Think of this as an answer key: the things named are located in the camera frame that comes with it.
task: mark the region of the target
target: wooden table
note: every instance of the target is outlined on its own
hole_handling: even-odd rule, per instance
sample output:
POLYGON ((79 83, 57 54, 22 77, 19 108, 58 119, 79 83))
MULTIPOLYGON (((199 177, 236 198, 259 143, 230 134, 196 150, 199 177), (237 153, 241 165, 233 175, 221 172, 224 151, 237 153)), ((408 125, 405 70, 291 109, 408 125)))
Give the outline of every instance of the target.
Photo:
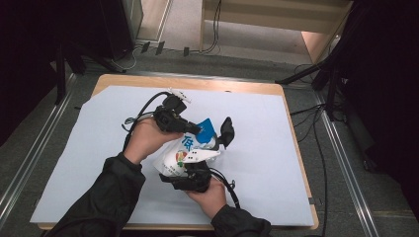
MULTIPOLYGON (((240 93, 264 94, 264 95, 279 95, 284 98, 285 107, 288 114, 290 129, 293 134, 293 143, 298 157, 299 167, 301 169, 302 177, 305 183, 305 190, 307 196, 311 198, 311 190, 308 184, 307 176, 305 175, 304 165, 301 160, 301 155, 298 148, 298 143, 295 138, 293 124, 290 117, 289 109, 286 103, 286 98, 283 88, 278 84, 267 83, 251 83, 238 82, 214 79, 191 79, 191 78, 176 78, 176 77, 155 77, 155 76, 125 76, 125 75, 103 75, 93 91, 92 96, 100 93, 109 86, 132 86, 132 87, 157 87, 157 88, 177 88, 177 89, 193 89, 206 91, 229 91, 240 93)), ((311 206, 312 217, 314 225, 307 227, 309 229, 316 229, 318 227, 318 217, 314 204, 311 206)), ((135 226, 129 226, 129 229, 141 229, 135 226)))
MULTIPOLYGON (((204 103, 208 98, 212 98, 207 109, 216 105, 219 114, 232 115, 233 125, 237 128, 236 132, 240 131, 235 138, 235 144, 245 141, 245 146, 230 145, 226 152, 235 155, 223 156, 223 159, 212 163, 212 166, 215 168, 217 166, 224 167, 220 171, 226 177, 231 175, 237 181, 236 192, 242 194, 239 198, 245 209, 256 214, 255 216, 269 216, 268 219, 276 223, 274 228, 315 229, 318 227, 315 206, 310 204, 307 199, 311 198, 311 191, 295 139, 283 88, 277 84, 238 82, 225 78, 222 80, 202 77, 187 78, 186 76, 184 78, 101 76, 92 95, 97 96, 83 105, 79 119, 49 178, 31 222, 36 223, 41 229, 51 229, 69 206, 94 183, 97 175, 101 173, 101 166, 98 164, 102 164, 106 157, 120 151, 121 144, 116 141, 123 140, 126 133, 118 125, 113 124, 126 118, 126 109, 132 111, 138 106, 138 101, 146 100, 144 99, 145 94, 148 98, 154 94, 154 91, 160 91, 159 88, 167 89, 169 87, 189 90, 188 93, 194 95, 194 105, 198 103, 201 108, 205 107, 204 103), (220 101, 215 101, 219 98, 224 98, 225 105, 234 105, 233 108, 241 109, 233 110, 232 107, 223 107, 220 101), (261 112, 255 108, 259 105, 262 106, 261 108, 270 110, 272 116, 267 116, 268 119, 253 116, 253 112, 261 115, 261 112), (257 124, 258 121, 264 122, 259 129, 248 127, 248 122, 257 124), (270 129, 267 129, 267 123, 273 124, 270 129), (255 134, 253 130, 263 133, 255 134), (272 137, 269 142, 260 139, 261 135, 265 136, 267 133, 272 137), (260 143, 256 143, 257 140, 262 141, 262 146, 259 145, 260 143), (276 142, 279 144, 277 147, 273 147, 273 144, 277 144, 276 142), (263 158, 262 161, 255 162, 257 157, 263 158), (78 172, 69 172, 69 166, 72 167, 71 170, 78 172), (290 194, 295 194, 296 197, 290 197, 290 194)), ((200 114, 196 110, 190 111, 190 116, 193 115, 193 112, 200 114)), ((218 117, 213 115, 211 120, 217 121, 218 117)), ((183 192, 173 192, 171 185, 161 184, 158 172, 152 165, 158 155, 154 157, 153 155, 143 163, 142 172, 148 182, 142 188, 140 198, 142 201, 139 201, 137 205, 141 211, 134 211, 131 217, 132 221, 128 222, 125 229, 212 230, 207 217, 195 203, 190 205, 192 201, 183 192), (188 215, 182 218, 182 215, 178 214, 181 212, 188 213, 188 215)))
MULTIPOLYGON (((348 0, 222 0, 221 22, 301 31, 311 61, 317 63, 345 26, 351 10, 348 0)), ((213 21, 218 0, 204 0, 205 20, 213 21)))

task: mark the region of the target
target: metal frame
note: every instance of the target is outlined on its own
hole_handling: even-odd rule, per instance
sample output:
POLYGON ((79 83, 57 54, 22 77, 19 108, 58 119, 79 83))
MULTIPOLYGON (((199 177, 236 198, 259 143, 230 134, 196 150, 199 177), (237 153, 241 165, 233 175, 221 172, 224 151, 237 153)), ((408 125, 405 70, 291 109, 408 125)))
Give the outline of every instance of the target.
POLYGON ((29 179, 29 176, 34 171, 37 162, 39 161, 43 149, 49 141, 50 136, 55 130, 56 125, 58 124, 59 119, 61 118, 67 104, 71 98, 72 88, 76 81, 75 74, 71 74, 67 82, 67 94, 63 98, 60 104, 54 106, 51 114, 49 115, 46 123, 44 124, 40 134, 32 145, 30 151, 28 152, 25 160, 22 162, 18 172, 10 183, 4 195, 0 200, 0 230, 3 228, 6 223, 9 214, 11 213, 16 201, 18 200, 22 190, 25 187, 26 182, 29 179))
MULTIPOLYGON (((318 104, 324 104, 324 98, 320 94, 321 92, 315 92, 316 101, 318 104)), ((366 236, 378 237, 378 231, 374 222, 372 213, 364 198, 363 192, 361 191, 360 185, 358 184, 355 173, 351 167, 351 162, 346 154, 338 131, 335 126, 335 122, 330 121, 328 115, 323 112, 322 119, 329 135, 330 141, 332 142, 333 149, 336 153, 336 158, 339 162, 339 166, 342 170, 342 175, 345 179, 346 185, 348 186, 349 193, 354 203, 355 210, 360 218, 361 225, 363 226, 366 236)))

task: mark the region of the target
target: cable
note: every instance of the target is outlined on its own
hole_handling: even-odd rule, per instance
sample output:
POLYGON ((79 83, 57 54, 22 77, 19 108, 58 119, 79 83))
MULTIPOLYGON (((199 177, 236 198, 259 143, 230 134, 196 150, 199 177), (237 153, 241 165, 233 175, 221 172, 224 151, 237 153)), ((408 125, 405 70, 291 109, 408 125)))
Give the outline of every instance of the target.
POLYGON ((228 192, 231 195, 231 198, 234 201, 234 205, 237 209, 240 209, 240 201, 238 200, 238 197, 233 189, 233 187, 231 186, 231 184, 228 183, 228 181, 225 179, 225 177, 216 169, 210 169, 210 172, 212 175, 214 175, 216 178, 218 178, 220 181, 222 181, 222 183, 225 185, 225 187, 227 188, 228 192))
POLYGON ((135 55, 134 55, 134 53, 139 49, 139 48, 142 48, 142 46, 140 46, 140 47, 136 47, 133 51, 132 51, 132 53, 131 53, 131 55, 132 55, 132 57, 133 57, 133 60, 134 60, 134 63, 133 63, 133 65, 131 66, 131 67, 122 67, 122 66, 120 66, 119 64, 117 64, 116 62, 114 62, 114 60, 112 59, 112 62, 118 67, 118 68, 120 68, 120 69, 123 69, 123 70, 130 70, 130 69, 132 69, 135 65, 136 65, 136 57, 135 57, 135 55))
MULTIPOLYGON (((297 70, 299 67, 301 67, 301 66, 312 66, 312 64, 300 64, 300 65, 298 65, 296 68, 294 68, 294 69, 293 69, 293 75, 296 75, 296 70, 297 70)), ((306 83, 306 84, 310 84, 310 83, 311 83, 311 82, 307 82, 307 81, 302 80, 302 78, 299 78, 298 80, 299 80, 299 81, 301 81, 302 83, 306 83)))
POLYGON ((210 52, 213 51, 215 46, 218 44, 218 25, 219 25, 220 14, 221 14, 221 0, 218 1, 218 4, 217 4, 216 9, 215 9, 215 14, 213 16, 213 21, 212 21, 213 41, 212 41, 212 45, 209 48, 204 49, 202 51, 191 50, 191 52, 197 52, 198 54, 207 54, 207 53, 210 53, 210 52))
POLYGON ((132 118, 127 118, 126 119, 126 122, 125 122, 125 124, 129 124, 129 123, 132 123, 132 126, 131 126, 131 128, 129 129, 129 131, 128 131, 128 134, 126 135, 126 141, 125 141, 125 143, 124 143, 124 149, 123 149, 123 151, 125 151, 126 150, 126 147, 128 146, 128 143, 129 143, 129 140, 130 140, 130 137, 131 137, 131 135, 132 135, 132 132, 133 132, 133 130, 135 129, 135 126, 136 126, 136 124, 138 123, 138 119, 141 117, 141 116, 143 116, 143 113, 144 113, 144 111, 147 109, 147 107, 157 98, 157 97, 159 97, 159 96, 162 96, 162 95, 166 95, 166 96, 170 96, 170 93, 168 93, 168 92, 159 92, 159 93, 157 93, 157 94, 155 94, 153 97, 151 97, 151 99, 150 100, 148 100, 148 102, 147 103, 145 103, 145 105, 144 105, 144 107, 142 107, 142 109, 141 109, 141 111, 138 113, 138 115, 136 116, 136 118, 134 118, 134 119, 132 119, 132 118))
POLYGON ((320 154, 321 163, 322 163, 322 167, 323 167, 323 179, 324 179, 324 219, 323 219, 323 222, 324 223, 323 223, 323 229, 322 229, 322 234, 321 234, 322 237, 325 237, 326 236, 327 217, 328 217, 327 216, 327 211, 328 211, 328 203, 329 203, 329 201, 328 201, 328 193, 329 192, 328 192, 328 183, 327 183, 326 161, 325 161, 325 158, 324 158, 324 155, 323 155, 323 151, 322 151, 321 146, 320 146, 320 142, 319 142, 318 135, 317 135, 317 129, 316 129, 316 126, 315 125, 318 122, 318 120, 321 118, 321 114, 323 113, 324 108, 325 108, 325 104, 320 104, 320 105, 316 105, 316 106, 313 106, 313 107, 308 108, 308 109, 305 109, 305 110, 301 110, 301 111, 297 111, 297 112, 291 113, 291 116, 294 116, 294 115, 298 115, 298 114, 301 114, 301 113, 309 112, 309 111, 312 111, 312 110, 315 109, 315 112, 314 113, 310 113, 303 120, 303 121, 306 121, 311 115, 314 114, 313 121, 312 121, 312 124, 311 124, 310 128, 308 129, 308 132, 305 134, 304 138, 302 138, 298 142, 301 142, 301 141, 305 140, 305 138, 308 136, 308 134, 311 131, 311 129, 313 129, 313 131, 314 131, 314 137, 315 137, 315 141, 316 141, 316 145, 317 145, 317 148, 318 148, 318 151, 319 151, 319 154, 320 154))
POLYGON ((326 226, 327 226, 327 211, 328 211, 328 202, 329 202, 328 201, 329 200, 328 196, 329 196, 329 194, 328 194, 328 185, 327 185, 326 161, 324 159, 323 151, 321 150, 320 142, 318 140, 317 130, 315 128, 316 122, 317 122, 317 120, 314 119, 312 126, 313 126, 314 137, 315 137, 315 141, 316 141, 316 144, 317 144, 317 148, 318 148, 318 151, 320 153, 321 163, 322 163, 322 166, 323 166, 323 179, 324 179, 324 220, 323 220, 323 222, 324 223, 323 223, 323 230, 322 230, 321 236, 325 237, 326 236, 326 226))

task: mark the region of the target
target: black jacket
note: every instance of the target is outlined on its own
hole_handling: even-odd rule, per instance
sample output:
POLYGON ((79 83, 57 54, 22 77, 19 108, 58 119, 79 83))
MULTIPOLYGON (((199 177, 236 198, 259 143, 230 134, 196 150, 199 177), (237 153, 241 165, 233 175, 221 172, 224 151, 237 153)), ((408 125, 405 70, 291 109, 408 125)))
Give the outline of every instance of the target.
MULTIPOLYGON (((95 184, 65 213, 45 237, 115 237, 128 222, 145 182, 141 165, 123 153, 105 161, 95 184)), ((216 236, 269 236, 271 223, 243 209, 224 206, 212 219, 216 236)))

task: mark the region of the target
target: gray floor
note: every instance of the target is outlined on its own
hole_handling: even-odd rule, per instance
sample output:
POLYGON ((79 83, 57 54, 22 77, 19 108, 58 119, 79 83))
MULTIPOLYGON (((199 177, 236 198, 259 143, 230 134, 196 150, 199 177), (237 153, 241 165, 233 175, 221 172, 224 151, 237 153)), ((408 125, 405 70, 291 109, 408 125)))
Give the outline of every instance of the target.
MULTIPOLYGON (((225 80, 257 81, 273 83, 275 79, 286 78, 293 74, 295 65, 270 61, 237 59, 224 56, 190 55, 183 57, 179 51, 164 51, 154 55, 152 49, 147 53, 136 54, 137 64, 127 74, 144 72, 175 73, 223 77, 225 80)), ((42 232, 29 222, 37 199, 59 158, 72 126, 78 117, 78 110, 89 100, 97 79, 108 73, 102 66, 87 62, 88 70, 84 75, 76 75, 72 96, 53 131, 44 151, 30 175, 20 197, 7 218, 0 236, 40 236, 42 232)), ((286 97, 291 112, 316 105, 315 93, 308 84, 297 81, 285 87, 286 97)), ((51 91, 39 106, 22 122, 6 144, 0 148, 2 166, 0 172, 0 190, 2 195, 11 183, 21 163, 34 143, 53 109, 55 92, 51 91)), ((305 115, 293 117, 297 124, 305 115)), ((295 128, 297 138, 302 138, 311 126, 312 120, 295 128)), ((411 213, 398 184, 385 174, 371 174, 364 170, 361 153, 357 148, 349 128, 342 122, 335 122, 352 168, 372 211, 379 236, 419 236, 419 225, 411 213)), ((320 120, 317 123, 319 141, 325 156, 329 186, 329 208, 327 212, 326 236, 365 236, 364 229, 355 209, 353 200, 342 175, 341 168, 332 148, 332 143, 320 120)), ((323 167, 313 132, 299 144, 306 175, 312 194, 324 201, 323 167)), ((316 230, 274 230, 273 236, 304 236, 321 234, 323 227, 324 205, 319 204, 317 213, 320 226, 316 230)))

